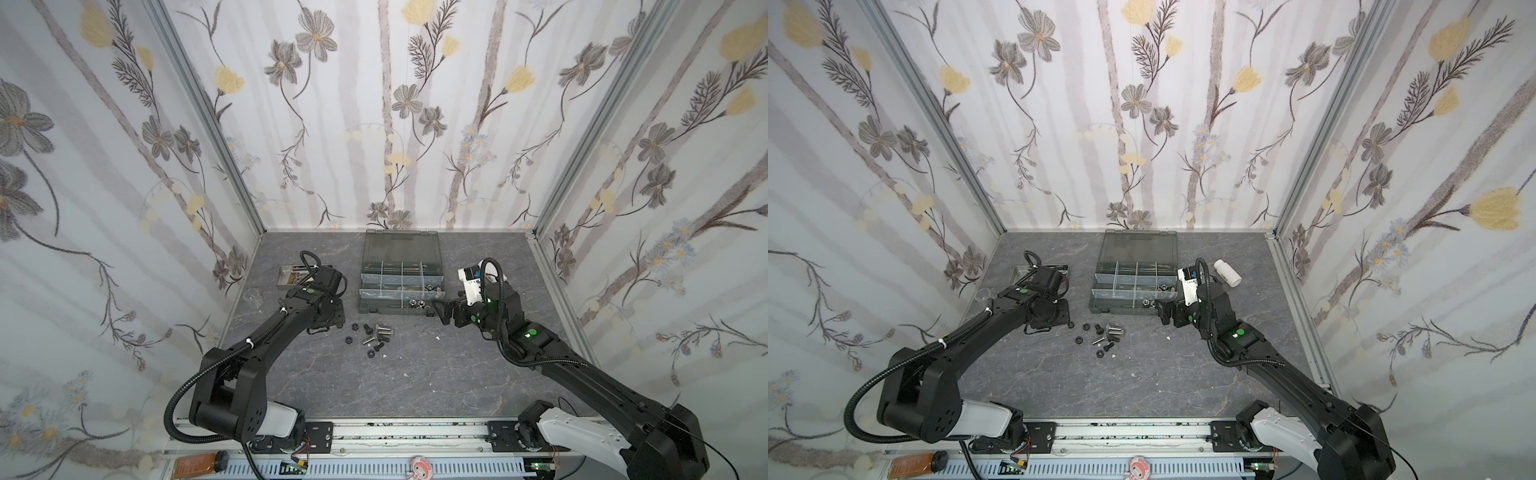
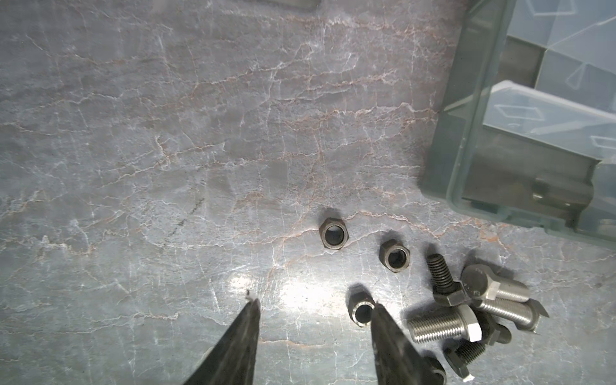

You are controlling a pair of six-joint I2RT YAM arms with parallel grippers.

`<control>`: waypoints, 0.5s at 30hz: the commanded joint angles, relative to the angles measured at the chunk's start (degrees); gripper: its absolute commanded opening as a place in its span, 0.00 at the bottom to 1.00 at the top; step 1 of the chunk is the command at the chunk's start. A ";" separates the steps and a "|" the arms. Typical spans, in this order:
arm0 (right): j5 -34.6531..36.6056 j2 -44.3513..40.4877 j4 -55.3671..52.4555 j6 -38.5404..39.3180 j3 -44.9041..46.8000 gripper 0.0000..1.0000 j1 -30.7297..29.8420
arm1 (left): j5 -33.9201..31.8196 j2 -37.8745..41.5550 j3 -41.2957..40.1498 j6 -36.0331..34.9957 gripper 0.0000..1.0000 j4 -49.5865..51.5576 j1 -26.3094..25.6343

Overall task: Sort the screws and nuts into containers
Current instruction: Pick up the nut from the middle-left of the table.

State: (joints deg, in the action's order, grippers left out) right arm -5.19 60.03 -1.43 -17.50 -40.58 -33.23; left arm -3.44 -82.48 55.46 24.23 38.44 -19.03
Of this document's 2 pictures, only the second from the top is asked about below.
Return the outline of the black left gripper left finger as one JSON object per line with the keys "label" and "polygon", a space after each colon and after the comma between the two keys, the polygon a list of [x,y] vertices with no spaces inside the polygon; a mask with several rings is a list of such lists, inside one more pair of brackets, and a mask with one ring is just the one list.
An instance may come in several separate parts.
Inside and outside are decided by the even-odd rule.
{"label": "black left gripper left finger", "polygon": [[184,384],[253,384],[261,305],[249,290],[246,304]]}

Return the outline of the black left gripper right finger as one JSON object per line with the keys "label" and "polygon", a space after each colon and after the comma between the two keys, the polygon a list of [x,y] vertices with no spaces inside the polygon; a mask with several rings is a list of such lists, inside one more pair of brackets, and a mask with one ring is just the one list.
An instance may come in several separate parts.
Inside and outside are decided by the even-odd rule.
{"label": "black left gripper right finger", "polygon": [[379,385],[442,383],[386,308],[379,303],[375,303],[372,311],[370,329]]}

